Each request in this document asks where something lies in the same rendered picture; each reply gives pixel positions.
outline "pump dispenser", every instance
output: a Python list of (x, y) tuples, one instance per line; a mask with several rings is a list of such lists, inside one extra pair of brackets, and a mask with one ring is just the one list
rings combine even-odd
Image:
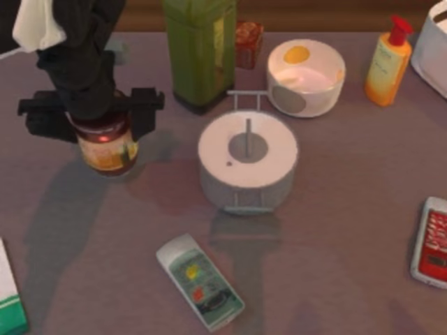
[(412, 51), (406, 40), (411, 25), (396, 15), (392, 20), (393, 30), (379, 38), (365, 84), (367, 97), (381, 107), (394, 103)]

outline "jar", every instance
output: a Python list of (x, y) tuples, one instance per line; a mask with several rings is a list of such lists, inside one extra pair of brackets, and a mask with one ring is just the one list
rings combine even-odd
[(85, 162), (99, 174), (117, 177), (128, 172), (138, 155), (128, 112), (107, 113), (96, 120), (71, 117)]

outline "bottle cap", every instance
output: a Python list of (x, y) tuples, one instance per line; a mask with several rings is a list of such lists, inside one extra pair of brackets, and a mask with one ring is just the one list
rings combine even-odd
[(388, 42), (396, 46), (403, 45), (407, 35), (413, 33), (413, 28), (411, 28), (411, 25), (406, 20), (397, 15), (393, 15), (391, 20), (394, 22), (394, 27), (388, 38)]

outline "green container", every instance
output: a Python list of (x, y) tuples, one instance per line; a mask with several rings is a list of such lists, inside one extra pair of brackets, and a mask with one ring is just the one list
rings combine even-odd
[(235, 80), (235, 0), (163, 0), (173, 91), (204, 114)]

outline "red package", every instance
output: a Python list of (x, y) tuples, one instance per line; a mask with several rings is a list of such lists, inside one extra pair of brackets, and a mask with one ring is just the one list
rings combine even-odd
[(251, 70), (256, 65), (263, 42), (264, 27), (254, 22), (238, 22), (236, 26), (236, 66)]

